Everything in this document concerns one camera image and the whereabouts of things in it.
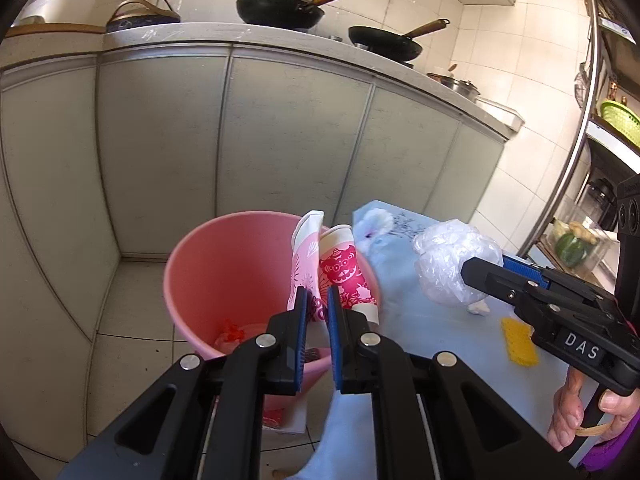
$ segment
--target human hand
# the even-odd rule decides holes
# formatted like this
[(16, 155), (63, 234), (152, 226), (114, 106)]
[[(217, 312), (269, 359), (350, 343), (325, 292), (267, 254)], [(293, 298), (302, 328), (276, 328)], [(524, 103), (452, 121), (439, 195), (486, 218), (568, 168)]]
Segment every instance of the human hand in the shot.
[[(584, 407), (579, 394), (583, 383), (584, 374), (569, 367), (564, 386), (554, 395), (554, 414), (546, 439), (556, 451), (562, 451), (574, 441), (575, 430), (582, 423)], [(600, 397), (598, 406), (604, 413), (614, 416), (607, 431), (600, 436), (601, 441), (610, 440), (624, 431), (640, 409), (640, 390), (628, 397), (607, 390)]]

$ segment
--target camera lens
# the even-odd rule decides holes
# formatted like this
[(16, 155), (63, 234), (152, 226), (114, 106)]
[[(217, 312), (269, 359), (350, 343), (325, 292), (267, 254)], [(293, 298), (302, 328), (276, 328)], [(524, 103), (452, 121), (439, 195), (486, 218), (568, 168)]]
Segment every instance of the camera lens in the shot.
[(638, 204), (635, 200), (632, 200), (629, 206), (629, 229), (632, 233), (638, 230)]
[(626, 224), (626, 209), (624, 204), (620, 206), (620, 211), (618, 212), (618, 222), (620, 222), (621, 228)]

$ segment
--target yellow sponge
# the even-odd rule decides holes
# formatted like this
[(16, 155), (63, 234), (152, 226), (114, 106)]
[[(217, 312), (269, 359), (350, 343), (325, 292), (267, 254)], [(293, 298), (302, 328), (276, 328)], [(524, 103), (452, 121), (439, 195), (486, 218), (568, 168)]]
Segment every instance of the yellow sponge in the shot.
[(535, 366), (540, 361), (536, 346), (531, 342), (531, 327), (510, 317), (503, 317), (500, 324), (507, 341), (509, 359), (520, 366)]

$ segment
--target purple sleeve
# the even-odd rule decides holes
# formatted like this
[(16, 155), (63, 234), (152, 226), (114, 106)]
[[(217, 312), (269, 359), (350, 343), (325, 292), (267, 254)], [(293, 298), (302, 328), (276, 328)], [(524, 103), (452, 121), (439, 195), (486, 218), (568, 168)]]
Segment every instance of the purple sleeve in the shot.
[(620, 433), (616, 438), (607, 440), (599, 446), (593, 446), (589, 452), (582, 459), (582, 465), (587, 468), (587, 471), (596, 471), (598, 469), (604, 469), (609, 467), (613, 462), (613, 459), (618, 455), (622, 447), (626, 444), (626, 441), (633, 433), (634, 428), (640, 420), (640, 411), (636, 413), (636, 416), (631, 420), (629, 425), (625, 428), (625, 431)]

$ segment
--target blue table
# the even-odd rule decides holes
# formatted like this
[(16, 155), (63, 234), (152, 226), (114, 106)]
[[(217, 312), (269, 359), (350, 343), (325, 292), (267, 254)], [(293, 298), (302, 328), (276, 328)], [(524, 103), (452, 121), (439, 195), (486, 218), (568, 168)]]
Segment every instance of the blue table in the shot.
[[(553, 394), (564, 383), (567, 365), (542, 349), (537, 349), (540, 364), (531, 368), (508, 358), (500, 327), (501, 318), (513, 315), (507, 303), (487, 298), (491, 314), (483, 317), (429, 301), (420, 290), (411, 241), (437, 221), (374, 201), (354, 212), (353, 223), (372, 208), (388, 210), (395, 221), (393, 230), (377, 238), (367, 254), (380, 284), (380, 332), (413, 354), (431, 358), (441, 350), (454, 352), (538, 433), (546, 435)], [(595, 390), (591, 382), (583, 389), (585, 399)], [(294, 478), (376, 478), (370, 396), (334, 393), (318, 450)]]

